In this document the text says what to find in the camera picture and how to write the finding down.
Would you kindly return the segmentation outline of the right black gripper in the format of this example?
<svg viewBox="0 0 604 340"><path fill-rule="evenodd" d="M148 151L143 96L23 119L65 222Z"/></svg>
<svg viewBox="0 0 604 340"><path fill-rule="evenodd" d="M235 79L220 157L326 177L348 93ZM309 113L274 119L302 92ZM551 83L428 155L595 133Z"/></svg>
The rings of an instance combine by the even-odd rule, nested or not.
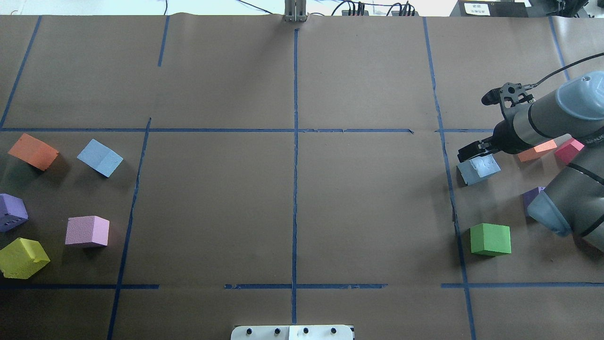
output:
<svg viewBox="0 0 604 340"><path fill-rule="evenodd" d="M521 153L530 149L531 145L522 140L506 121L496 125L493 135L483 141L475 141L458 150L457 158L460 163L486 156L490 153Z"/></svg>

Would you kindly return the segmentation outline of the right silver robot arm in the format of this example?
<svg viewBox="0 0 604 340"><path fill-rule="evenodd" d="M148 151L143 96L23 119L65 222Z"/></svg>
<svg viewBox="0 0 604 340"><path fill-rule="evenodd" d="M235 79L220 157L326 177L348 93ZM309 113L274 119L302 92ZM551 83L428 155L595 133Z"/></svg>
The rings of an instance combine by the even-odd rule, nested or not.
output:
<svg viewBox="0 0 604 340"><path fill-rule="evenodd" d="M565 82L541 99L531 85L505 83L487 92L483 105L499 105L502 122L490 137L459 149L465 162L504 152L519 154L565 135L556 151L565 168L526 207L548 230L574 235L603 249L604 223L604 76L592 71Z"/></svg>

